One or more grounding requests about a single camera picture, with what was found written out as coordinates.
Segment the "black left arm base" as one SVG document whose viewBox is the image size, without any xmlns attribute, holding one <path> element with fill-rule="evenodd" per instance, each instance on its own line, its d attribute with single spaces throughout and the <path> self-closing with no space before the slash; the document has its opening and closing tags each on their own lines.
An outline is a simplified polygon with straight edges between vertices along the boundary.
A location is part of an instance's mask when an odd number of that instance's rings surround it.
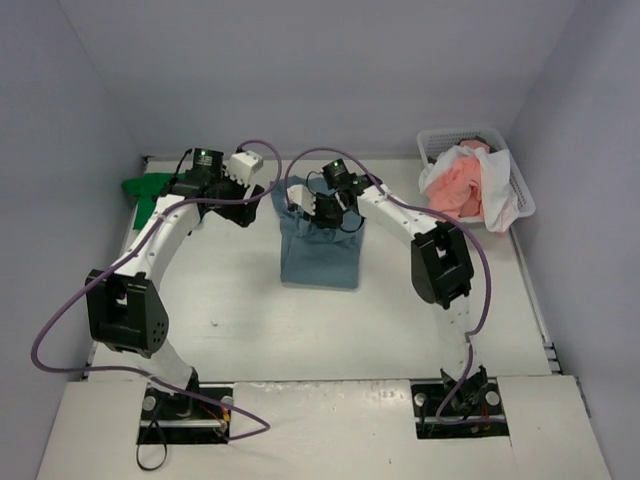
<svg viewBox="0 0 640 480">
<path fill-rule="evenodd" d="M 138 445 L 227 444 L 232 414 L 180 394 L 148 385 L 142 401 Z"/>
</svg>

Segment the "green t shirt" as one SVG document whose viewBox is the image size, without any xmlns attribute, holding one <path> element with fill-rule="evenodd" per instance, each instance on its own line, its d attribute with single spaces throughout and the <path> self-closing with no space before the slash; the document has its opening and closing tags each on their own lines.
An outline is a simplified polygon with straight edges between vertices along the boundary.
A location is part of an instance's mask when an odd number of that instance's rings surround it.
<svg viewBox="0 0 640 480">
<path fill-rule="evenodd" d="M 155 210 L 158 196 L 171 178 L 170 173 L 145 173 L 121 183 L 123 192 L 137 201 L 134 230 L 140 231 L 144 228 Z"/>
</svg>

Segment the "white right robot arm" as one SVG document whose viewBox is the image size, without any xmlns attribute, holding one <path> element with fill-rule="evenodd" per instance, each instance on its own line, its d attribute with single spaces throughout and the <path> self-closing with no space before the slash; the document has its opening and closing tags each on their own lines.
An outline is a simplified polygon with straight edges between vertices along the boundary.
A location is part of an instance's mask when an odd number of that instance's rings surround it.
<svg viewBox="0 0 640 480">
<path fill-rule="evenodd" d="M 439 340 L 445 405 L 464 412 L 487 383 L 486 370 L 471 340 L 470 293 L 474 269 L 464 233 L 401 204 L 382 181 L 350 172 L 338 159 L 322 169 L 327 194 L 306 185 L 287 188 L 291 207 L 325 229 L 337 229 L 348 213 L 374 223 L 410 251 L 411 285 L 431 305 Z"/>
</svg>

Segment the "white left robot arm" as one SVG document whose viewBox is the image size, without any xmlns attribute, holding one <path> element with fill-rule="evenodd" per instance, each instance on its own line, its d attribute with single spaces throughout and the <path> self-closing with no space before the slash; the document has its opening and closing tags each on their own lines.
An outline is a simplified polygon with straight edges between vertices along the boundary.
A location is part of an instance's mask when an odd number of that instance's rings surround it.
<svg viewBox="0 0 640 480">
<path fill-rule="evenodd" d="M 184 174 L 161 187 L 149 219 L 113 272 L 90 272 L 86 303 L 92 339 L 131 357 L 138 369 L 161 382 L 164 408 L 175 418 L 199 409 L 199 380 L 168 339 L 169 315 L 160 296 L 162 278 L 186 237 L 209 211 L 246 228 L 256 217 L 264 189 L 252 182 L 262 168 L 259 154 L 240 149 L 230 157 L 192 150 Z"/>
</svg>

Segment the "grey-blue t shirt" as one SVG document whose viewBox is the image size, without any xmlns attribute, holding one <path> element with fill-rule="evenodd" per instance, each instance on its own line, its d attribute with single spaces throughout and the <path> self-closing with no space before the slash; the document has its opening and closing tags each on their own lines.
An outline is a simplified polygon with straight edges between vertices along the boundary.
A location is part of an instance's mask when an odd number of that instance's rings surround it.
<svg viewBox="0 0 640 480">
<path fill-rule="evenodd" d="M 345 215 L 341 227 L 321 229 L 290 211 L 286 205 L 285 188 L 308 185 L 318 193 L 329 191 L 321 178 L 309 181 L 291 176 L 281 180 L 271 192 L 279 217 L 281 233 L 280 279 L 288 285 L 354 290 L 359 286 L 360 253 L 365 227 L 355 213 Z"/>
</svg>

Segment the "white laundry basket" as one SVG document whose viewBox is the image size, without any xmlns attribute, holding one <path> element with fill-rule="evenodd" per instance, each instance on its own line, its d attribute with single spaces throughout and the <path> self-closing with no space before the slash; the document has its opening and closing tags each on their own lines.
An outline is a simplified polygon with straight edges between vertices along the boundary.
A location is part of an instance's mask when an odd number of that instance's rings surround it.
<svg viewBox="0 0 640 480">
<path fill-rule="evenodd" d="M 421 192 L 426 188 L 427 176 L 433 168 L 434 162 L 443 153 L 461 141 L 480 139 L 481 142 L 494 150 L 508 150 L 506 141 L 500 132 L 486 125 L 470 127 L 446 127 L 422 130 L 417 133 L 416 142 L 424 168 L 420 174 L 418 185 Z M 535 213 L 536 206 L 524 178 L 513 156 L 510 156 L 510 188 L 517 197 L 519 217 L 530 217 Z"/>
</svg>

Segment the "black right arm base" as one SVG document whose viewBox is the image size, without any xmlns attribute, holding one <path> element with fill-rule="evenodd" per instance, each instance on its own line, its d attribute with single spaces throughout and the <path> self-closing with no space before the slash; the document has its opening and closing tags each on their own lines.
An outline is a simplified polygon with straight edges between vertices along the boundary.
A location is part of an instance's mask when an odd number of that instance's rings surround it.
<svg viewBox="0 0 640 480">
<path fill-rule="evenodd" d="M 463 403 L 454 397 L 436 416 L 447 395 L 441 382 L 412 380 L 411 401 L 418 440 L 454 440 L 508 437 L 506 420 L 498 382 L 490 378 L 485 387 Z"/>
</svg>

